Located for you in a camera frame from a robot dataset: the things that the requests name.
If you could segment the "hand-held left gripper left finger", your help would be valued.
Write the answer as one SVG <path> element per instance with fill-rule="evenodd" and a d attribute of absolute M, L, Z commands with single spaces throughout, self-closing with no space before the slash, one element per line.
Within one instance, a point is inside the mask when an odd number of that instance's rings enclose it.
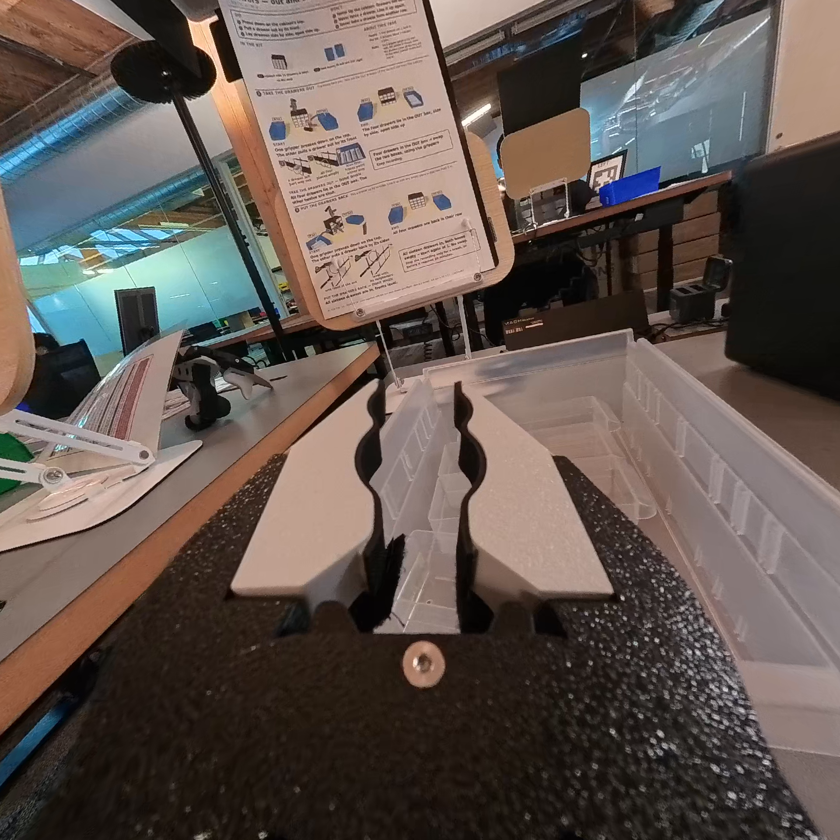
<path fill-rule="evenodd" d="M 385 389 L 371 381 L 301 437 L 286 457 L 230 584 L 238 597 L 286 597 L 310 610 L 372 592 L 384 549 Z"/>

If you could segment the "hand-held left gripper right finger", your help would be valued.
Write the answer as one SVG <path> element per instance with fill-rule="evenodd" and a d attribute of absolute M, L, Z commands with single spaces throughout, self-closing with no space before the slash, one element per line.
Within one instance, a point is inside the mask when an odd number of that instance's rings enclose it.
<path fill-rule="evenodd" d="M 454 387 L 458 467 L 458 606 L 607 600 L 613 584 L 546 447 L 473 386 Z"/>

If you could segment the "clear plastic storage bin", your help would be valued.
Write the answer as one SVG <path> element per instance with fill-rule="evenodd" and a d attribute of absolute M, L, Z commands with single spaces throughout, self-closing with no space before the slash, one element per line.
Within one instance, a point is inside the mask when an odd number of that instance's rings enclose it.
<path fill-rule="evenodd" d="M 697 585 L 770 746 L 838 756 L 835 489 L 628 330 L 440 361 L 397 378 L 386 390 L 396 431 L 382 438 L 374 478 L 387 539 L 432 531 L 444 449 L 459 440 L 455 383 L 473 385 L 502 412 L 595 396 L 618 417 L 631 466 L 656 505 L 652 518 L 631 521 L 651 528 Z"/>

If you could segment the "black drawer cabinet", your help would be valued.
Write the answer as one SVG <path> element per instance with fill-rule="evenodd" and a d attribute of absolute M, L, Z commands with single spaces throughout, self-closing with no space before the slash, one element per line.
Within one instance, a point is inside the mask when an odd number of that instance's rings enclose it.
<path fill-rule="evenodd" d="M 738 184 L 725 354 L 839 399 L 839 134 L 763 155 Z"/>

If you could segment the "idle hand-held gripper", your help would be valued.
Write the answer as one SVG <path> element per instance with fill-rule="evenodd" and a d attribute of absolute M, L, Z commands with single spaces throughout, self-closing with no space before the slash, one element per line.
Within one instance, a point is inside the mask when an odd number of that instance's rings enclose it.
<path fill-rule="evenodd" d="M 175 355 L 171 382 L 190 403 L 185 425 L 193 432 L 200 432 L 230 414 L 231 405 L 216 388 L 216 378 L 238 389 L 248 400 L 255 386 L 272 389 L 270 381 L 258 375 L 252 363 L 224 350 L 189 345 Z"/>

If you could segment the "small black monitor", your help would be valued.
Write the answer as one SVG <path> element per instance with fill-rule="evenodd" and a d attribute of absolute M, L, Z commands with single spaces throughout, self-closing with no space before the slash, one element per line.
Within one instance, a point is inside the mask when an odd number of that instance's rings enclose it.
<path fill-rule="evenodd" d="M 117 289 L 117 309 L 123 356 L 156 337 L 161 330 L 156 291 L 153 287 Z"/>

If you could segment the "black battery charger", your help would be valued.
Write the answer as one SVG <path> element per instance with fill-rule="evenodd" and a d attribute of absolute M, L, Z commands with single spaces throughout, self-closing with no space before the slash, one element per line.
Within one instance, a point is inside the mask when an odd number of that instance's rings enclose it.
<path fill-rule="evenodd" d="M 715 318 L 717 295 L 728 288 L 733 262 L 723 256 L 707 258 L 702 277 L 670 291 L 669 315 L 675 324 L 707 322 Z"/>

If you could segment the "cardboard box stack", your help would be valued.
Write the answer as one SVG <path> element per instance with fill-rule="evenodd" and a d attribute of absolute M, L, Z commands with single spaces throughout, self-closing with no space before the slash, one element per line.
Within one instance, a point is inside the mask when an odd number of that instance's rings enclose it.
<path fill-rule="evenodd" d="M 720 248 L 719 190 L 688 203 L 682 222 L 672 227 L 674 284 L 702 278 L 708 257 Z M 618 244 L 622 289 L 655 290 L 658 272 L 658 231 L 625 238 Z"/>

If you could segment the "brown desk with black legs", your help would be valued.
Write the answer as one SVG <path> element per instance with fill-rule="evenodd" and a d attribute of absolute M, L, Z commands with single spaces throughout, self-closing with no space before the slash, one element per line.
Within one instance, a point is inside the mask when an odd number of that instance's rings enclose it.
<path fill-rule="evenodd" d="M 631 202 L 596 208 L 579 216 L 547 223 L 528 232 L 515 234 L 512 238 L 516 252 L 515 258 L 521 254 L 535 257 L 538 250 L 545 250 L 548 254 L 552 254 L 559 251 L 561 246 L 575 245 L 580 250 L 604 246 L 607 292 L 624 291 L 618 259 L 620 240 L 657 230 L 657 287 L 655 290 L 640 290 L 645 294 L 656 295 L 655 313 L 667 312 L 670 291 L 674 287 L 687 283 L 674 284 L 672 227 L 683 221 L 684 209 L 688 203 L 703 193 L 719 190 L 721 231 L 717 256 L 721 256 L 721 247 L 726 244 L 733 180 L 733 170 L 704 175 L 668 185 Z"/>

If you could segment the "blue plastic bin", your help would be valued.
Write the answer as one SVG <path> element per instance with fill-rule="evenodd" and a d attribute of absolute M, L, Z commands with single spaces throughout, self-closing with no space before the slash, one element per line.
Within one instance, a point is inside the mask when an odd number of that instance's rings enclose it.
<path fill-rule="evenodd" d="M 656 193 L 659 189 L 660 174 L 661 167 L 656 166 L 605 184 L 598 193 L 601 205 L 613 207 Z"/>

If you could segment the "framed marker sign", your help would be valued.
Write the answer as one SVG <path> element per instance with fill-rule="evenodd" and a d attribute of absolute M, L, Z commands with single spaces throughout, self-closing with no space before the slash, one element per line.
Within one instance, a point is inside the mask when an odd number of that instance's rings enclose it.
<path fill-rule="evenodd" d="M 627 154 L 627 149 L 621 149 L 590 164 L 586 182 L 593 196 L 599 195 L 604 186 L 608 186 L 624 177 Z"/>

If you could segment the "small beige board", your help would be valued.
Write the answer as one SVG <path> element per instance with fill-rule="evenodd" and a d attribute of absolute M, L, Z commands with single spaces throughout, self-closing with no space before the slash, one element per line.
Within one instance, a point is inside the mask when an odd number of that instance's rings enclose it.
<path fill-rule="evenodd" d="M 500 167 L 507 195 L 522 200 L 587 175 L 591 164 L 591 115 L 576 108 L 507 134 Z"/>

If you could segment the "black hanging panel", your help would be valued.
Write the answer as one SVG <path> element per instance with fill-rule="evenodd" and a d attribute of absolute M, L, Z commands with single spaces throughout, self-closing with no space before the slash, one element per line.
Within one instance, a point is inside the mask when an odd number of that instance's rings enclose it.
<path fill-rule="evenodd" d="M 502 132 L 529 128 L 581 105 L 579 35 L 546 46 L 497 73 Z"/>

